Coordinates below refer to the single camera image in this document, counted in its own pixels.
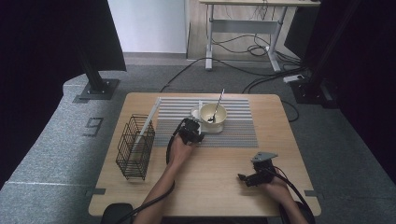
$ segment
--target wire basket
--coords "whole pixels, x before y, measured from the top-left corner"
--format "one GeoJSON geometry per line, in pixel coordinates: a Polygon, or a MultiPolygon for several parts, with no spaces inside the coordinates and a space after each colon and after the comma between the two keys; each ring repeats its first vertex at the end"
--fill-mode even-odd
{"type": "Polygon", "coordinates": [[[127,179],[146,178],[155,136],[152,121],[143,135],[140,135],[147,118],[147,115],[132,115],[122,132],[116,163],[127,179]]]}

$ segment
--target hand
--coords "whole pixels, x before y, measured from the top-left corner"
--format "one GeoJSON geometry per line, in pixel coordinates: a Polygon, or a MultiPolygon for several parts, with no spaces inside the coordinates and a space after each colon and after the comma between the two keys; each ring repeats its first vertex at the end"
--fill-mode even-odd
{"type": "Polygon", "coordinates": [[[171,146],[169,164],[181,166],[189,158],[195,147],[195,144],[191,144],[190,146],[184,145],[180,135],[177,134],[171,146]]]}

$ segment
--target desk leg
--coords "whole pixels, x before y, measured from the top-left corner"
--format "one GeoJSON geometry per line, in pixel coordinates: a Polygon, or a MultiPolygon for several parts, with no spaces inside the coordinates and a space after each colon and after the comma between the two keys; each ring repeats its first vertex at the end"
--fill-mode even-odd
{"type": "Polygon", "coordinates": [[[212,70],[212,21],[213,21],[214,5],[210,5],[210,17],[207,22],[207,44],[206,44],[206,64],[205,69],[207,71],[212,70]]]}
{"type": "Polygon", "coordinates": [[[266,48],[268,51],[268,57],[270,58],[271,65],[273,66],[275,72],[280,72],[280,67],[279,67],[279,64],[277,63],[276,53],[274,51],[275,51],[276,42],[277,42],[277,39],[279,38],[280,29],[282,28],[283,20],[285,19],[287,10],[288,10],[288,7],[282,7],[282,15],[280,16],[279,20],[277,21],[276,29],[274,32],[274,35],[275,35],[274,39],[273,39],[273,41],[271,41],[270,47],[266,48]]]}

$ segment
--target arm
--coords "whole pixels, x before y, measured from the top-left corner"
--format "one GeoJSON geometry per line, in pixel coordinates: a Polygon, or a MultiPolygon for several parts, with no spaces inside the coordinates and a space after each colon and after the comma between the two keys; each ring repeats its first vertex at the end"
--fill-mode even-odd
{"type": "Polygon", "coordinates": [[[288,185],[278,177],[274,177],[271,183],[259,185],[278,203],[282,204],[288,214],[291,224],[307,224],[297,203],[291,197],[288,185]]]}
{"type": "MultiPolygon", "coordinates": [[[[175,140],[171,146],[169,162],[163,171],[163,175],[154,185],[143,203],[147,203],[155,198],[160,197],[172,187],[180,168],[190,156],[194,148],[195,146],[184,145],[181,137],[178,134],[175,136],[175,140]]],[[[163,209],[165,206],[166,198],[139,212],[134,219],[134,223],[161,223],[163,218],[163,209]]]]}

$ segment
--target power strip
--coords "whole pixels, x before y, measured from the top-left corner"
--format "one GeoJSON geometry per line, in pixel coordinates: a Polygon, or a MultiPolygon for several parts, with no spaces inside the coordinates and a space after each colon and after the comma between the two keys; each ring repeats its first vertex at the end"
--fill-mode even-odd
{"type": "Polygon", "coordinates": [[[284,77],[283,81],[285,83],[289,83],[289,82],[297,81],[297,80],[301,80],[301,79],[304,79],[304,77],[302,75],[295,75],[295,76],[291,76],[291,77],[284,77]]]}

